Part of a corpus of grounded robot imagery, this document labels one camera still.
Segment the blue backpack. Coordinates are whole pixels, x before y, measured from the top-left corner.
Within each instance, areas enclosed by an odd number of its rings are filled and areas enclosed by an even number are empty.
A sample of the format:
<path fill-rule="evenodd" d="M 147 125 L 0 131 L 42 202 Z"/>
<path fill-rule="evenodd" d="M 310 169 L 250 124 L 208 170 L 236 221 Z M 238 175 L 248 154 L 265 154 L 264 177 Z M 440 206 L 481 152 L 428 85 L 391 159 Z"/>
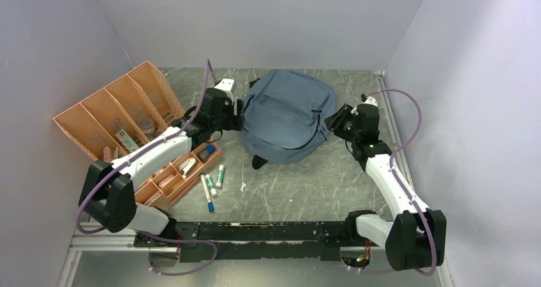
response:
<path fill-rule="evenodd" d="M 326 141 L 325 119 L 337 110 L 328 83 L 294 70 L 270 70 L 248 85 L 240 138 L 253 154 L 253 169 L 299 162 Z"/>

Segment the green white glue stick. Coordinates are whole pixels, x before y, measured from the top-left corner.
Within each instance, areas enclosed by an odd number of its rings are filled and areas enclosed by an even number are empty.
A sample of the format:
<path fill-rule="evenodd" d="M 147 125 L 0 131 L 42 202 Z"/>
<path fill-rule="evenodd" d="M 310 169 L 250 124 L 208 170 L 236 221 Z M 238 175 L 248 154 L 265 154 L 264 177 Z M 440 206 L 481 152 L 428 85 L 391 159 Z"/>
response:
<path fill-rule="evenodd" d="M 213 178 L 209 174 L 206 174 L 205 175 L 205 181 L 207 183 L 207 188 L 208 188 L 211 196 L 213 198 L 217 198 L 219 196 L 219 194 L 218 194 L 218 190 L 217 190 L 216 184 L 214 183 Z"/>

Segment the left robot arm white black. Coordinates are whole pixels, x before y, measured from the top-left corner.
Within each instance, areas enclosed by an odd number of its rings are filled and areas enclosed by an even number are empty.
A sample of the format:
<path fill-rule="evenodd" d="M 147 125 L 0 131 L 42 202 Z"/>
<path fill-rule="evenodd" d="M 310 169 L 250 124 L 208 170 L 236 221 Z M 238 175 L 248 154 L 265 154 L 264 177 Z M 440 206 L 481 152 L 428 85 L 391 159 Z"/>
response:
<path fill-rule="evenodd" d="M 125 228 L 151 234 L 161 246 L 177 236 L 176 220 L 156 207 L 136 202 L 136 188 L 160 168 L 200 145 L 215 132 L 241 131 L 244 102 L 219 87 L 204 91 L 197 106 L 191 107 L 157 138 L 136 151 L 107 163 L 93 162 L 87 171 L 78 202 L 101 224 L 99 231 L 116 233 Z"/>

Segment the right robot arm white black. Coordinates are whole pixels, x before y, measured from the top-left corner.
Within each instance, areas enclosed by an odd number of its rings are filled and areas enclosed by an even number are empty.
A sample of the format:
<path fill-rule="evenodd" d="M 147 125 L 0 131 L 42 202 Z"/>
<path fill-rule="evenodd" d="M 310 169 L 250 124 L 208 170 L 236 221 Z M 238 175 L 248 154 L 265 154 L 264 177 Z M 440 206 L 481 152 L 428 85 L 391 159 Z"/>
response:
<path fill-rule="evenodd" d="M 447 219 L 414 193 L 394 163 L 390 147 L 380 140 L 379 121 L 377 106 L 368 103 L 345 104 L 325 119 L 327 129 L 346 142 L 375 182 L 394 218 L 386 221 L 368 210 L 353 212 L 352 223 L 344 228 L 345 239 L 353 245 L 368 239 L 384 248 L 395 271 L 427 268 L 433 272 L 443 263 Z"/>

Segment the blue capped bottle in organizer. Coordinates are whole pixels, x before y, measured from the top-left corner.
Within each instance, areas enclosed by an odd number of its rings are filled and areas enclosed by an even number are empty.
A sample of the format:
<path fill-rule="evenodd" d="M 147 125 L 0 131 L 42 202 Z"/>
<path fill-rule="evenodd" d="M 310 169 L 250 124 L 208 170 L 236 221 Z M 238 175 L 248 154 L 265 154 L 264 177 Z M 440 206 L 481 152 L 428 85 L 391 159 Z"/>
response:
<path fill-rule="evenodd" d="M 205 162 L 208 160 L 208 158 L 213 155 L 214 153 L 216 152 L 216 148 L 215 146 L 213 146 L 212 144 L 209 144 L 207 145 L 201 152 L 199 152 L 197 154 L 198 158 L 202 161 L 202 162 Z"/>

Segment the white stapler in organizer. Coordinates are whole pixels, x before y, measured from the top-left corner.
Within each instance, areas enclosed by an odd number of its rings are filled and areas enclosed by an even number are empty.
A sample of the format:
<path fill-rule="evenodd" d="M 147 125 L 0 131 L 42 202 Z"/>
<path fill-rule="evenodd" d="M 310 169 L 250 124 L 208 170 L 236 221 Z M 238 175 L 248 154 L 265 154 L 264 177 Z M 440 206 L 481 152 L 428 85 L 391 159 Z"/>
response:
<path fill-rule="evenodd" d="M 196 168 L 197 166 L 197 160 L 193 157 L 190 157 L 188 159 L 186 159 L 185 161 L 183 161 L 177 168 L 178 168 L 178 171 L 180 173 L 180 175 L 183 177 L 183 178 L 186 178 L 189 176 L 189 174 L 191 173 L 191 171 Z"/>

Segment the blue capped whiteboard marker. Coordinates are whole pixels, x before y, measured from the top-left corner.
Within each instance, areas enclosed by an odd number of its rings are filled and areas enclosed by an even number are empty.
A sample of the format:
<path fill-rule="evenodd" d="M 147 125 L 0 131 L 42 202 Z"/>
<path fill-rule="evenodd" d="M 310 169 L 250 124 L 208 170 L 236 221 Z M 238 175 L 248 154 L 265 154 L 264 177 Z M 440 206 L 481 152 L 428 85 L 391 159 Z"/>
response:
<path fill-rule="evenodd" d="M 205 193 L 205 198 L 207 200 L 208 210 L 212 214 L 212 213 L 214 213 L 214 204 L 212 202 L 212 197 L 211 197 L 211 194 L 210 194 L 210 191 L 209 191 L 209 188 L 208 188 L 208 185 L 207 185 L 204 174 L 200 174 L 200 180 L 201 180 L 203 188 L 204 188 L 204 193 Z"/>

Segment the orange plastic desk organizer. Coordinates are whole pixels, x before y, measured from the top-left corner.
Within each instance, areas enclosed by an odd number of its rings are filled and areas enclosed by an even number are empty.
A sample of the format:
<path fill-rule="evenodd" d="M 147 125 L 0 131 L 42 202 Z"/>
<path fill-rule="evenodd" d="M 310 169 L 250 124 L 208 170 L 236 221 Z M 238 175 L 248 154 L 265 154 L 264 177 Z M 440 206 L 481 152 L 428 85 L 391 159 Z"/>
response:
<path fill-rule="evenodd" d="M 130 153 L 115 136 L 119 130 L 124 129 L 142 147 L 183 115 L 184 109 L 164 74 L 146 61 L 55 116 L 54 121 L 68 138 L 96 161 L 102 159 L 105 146 L 118 147 L 119 157 Z M 220 148 L 212 143 L 216 152 L 202 162 L 197 154 L 207 145 L 204 143 L 160 168 L 136 188 L 136 202 L 161 209 L 178 202 L 200 182 L 200 174 L 209 174 L 221 159 Z M 197 166 L 183 178 L 177 167 L 190 157 L 197 160 Z M 159 188 L 158 182 L 171 174 L 177 175 L 175 180 Z"/>

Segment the red white card box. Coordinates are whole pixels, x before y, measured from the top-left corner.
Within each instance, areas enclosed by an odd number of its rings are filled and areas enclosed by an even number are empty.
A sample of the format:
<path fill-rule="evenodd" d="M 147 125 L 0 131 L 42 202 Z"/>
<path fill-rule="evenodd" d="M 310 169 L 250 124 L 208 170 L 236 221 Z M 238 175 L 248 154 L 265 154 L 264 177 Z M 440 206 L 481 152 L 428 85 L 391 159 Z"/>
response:
<path fill-rule="evenodd" d="M 132 139 L 132 137 L 129 136 L 129 134 L 124 129 L 119 130 L 115 134 L 115 136 L 129 152 L 134 152 L 139 149 L 137 143 Z"/>

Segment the wooden clips in organizer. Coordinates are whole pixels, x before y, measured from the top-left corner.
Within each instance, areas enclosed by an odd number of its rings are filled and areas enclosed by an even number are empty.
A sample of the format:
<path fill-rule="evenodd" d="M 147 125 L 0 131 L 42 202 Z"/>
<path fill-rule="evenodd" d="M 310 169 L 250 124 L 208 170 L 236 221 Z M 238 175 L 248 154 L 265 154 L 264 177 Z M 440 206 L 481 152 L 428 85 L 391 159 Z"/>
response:
<path fill-rule="evenodd" d="M 119 157 L 119 148 L 118 147 L 109 147 L 105 146 L 103 148 L 103 156 L 102 159 L 110 163 L 111 161 L 117 159 Z"/>

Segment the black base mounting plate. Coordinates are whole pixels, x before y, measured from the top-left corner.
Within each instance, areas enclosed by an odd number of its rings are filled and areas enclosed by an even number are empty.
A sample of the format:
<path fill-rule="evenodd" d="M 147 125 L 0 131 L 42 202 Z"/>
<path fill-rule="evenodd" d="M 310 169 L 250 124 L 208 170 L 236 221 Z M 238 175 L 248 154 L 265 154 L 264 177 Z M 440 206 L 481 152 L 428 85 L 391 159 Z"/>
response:
<path fill-rule="evenodd" d="M 133 245 L 156 253 L 180 251 L 179 261 L 318 258 L 342 261 L 344 253 L 361 253 L 366 245 L 349 221 L 262 223 L 178 222 L 180 244 L 138 232 Z"/>

